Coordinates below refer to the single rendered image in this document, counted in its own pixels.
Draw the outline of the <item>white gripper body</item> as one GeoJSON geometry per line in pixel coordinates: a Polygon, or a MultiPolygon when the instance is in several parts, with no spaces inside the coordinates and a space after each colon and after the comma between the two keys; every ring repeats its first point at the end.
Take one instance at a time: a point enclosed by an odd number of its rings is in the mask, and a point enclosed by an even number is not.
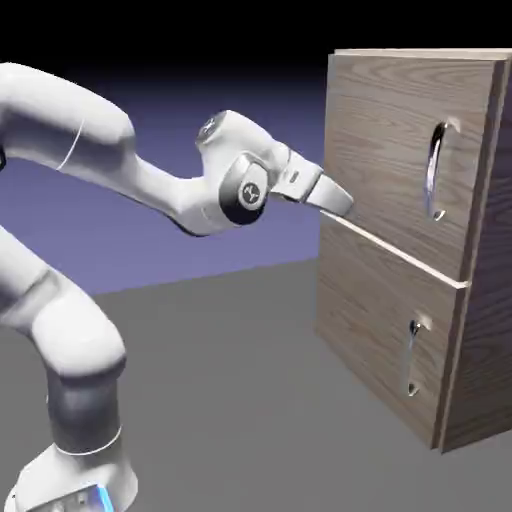
{"type": "Polygon", "coordinates": [[[306,203],[327,214],[343,218],[352,208],[354,200],[342,186],[322,173],[307,196],[306,203]]]}

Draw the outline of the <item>large wooden cabinet door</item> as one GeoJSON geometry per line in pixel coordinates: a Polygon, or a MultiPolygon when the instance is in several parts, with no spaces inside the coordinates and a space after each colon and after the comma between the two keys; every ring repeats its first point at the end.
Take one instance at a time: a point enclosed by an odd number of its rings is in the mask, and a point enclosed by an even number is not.
{"type": "Polygon", "coordinates": [[[350,221],[455,281],[470,274],[512,52],[339,50],[329,59],[325,168],[353,196],[350,221]],[[436,124],[443,142],[434,222],[423,180],[436,124]]]}

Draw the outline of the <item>small wooden cabinet door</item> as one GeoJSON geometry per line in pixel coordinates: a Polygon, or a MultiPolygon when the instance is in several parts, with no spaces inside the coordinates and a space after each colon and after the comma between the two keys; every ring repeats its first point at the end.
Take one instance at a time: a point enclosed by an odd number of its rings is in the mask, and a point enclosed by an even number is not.
{"type": "Polygon", "coordinates": [[[430,448],[439,443],[457,308],[465,292],[338,222],[321,224],[317,333],[430,448]],[[422,389],[407,398],[402,353],[408,323],[417,314],[431,319],[428,359],[422,389]]]}

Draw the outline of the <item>light wood cabinet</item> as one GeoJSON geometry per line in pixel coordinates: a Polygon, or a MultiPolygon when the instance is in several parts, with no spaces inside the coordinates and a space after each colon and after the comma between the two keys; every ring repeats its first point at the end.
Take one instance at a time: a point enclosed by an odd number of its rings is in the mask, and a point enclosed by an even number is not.
{"type": "Polygon", "coordinates": [[[432,275],[466,288],[458,306],[439,443],[450,452],[512,430],[512,63],[482,192],[470,274],[455,281],[350,221],[340,223],[432,275]]]}

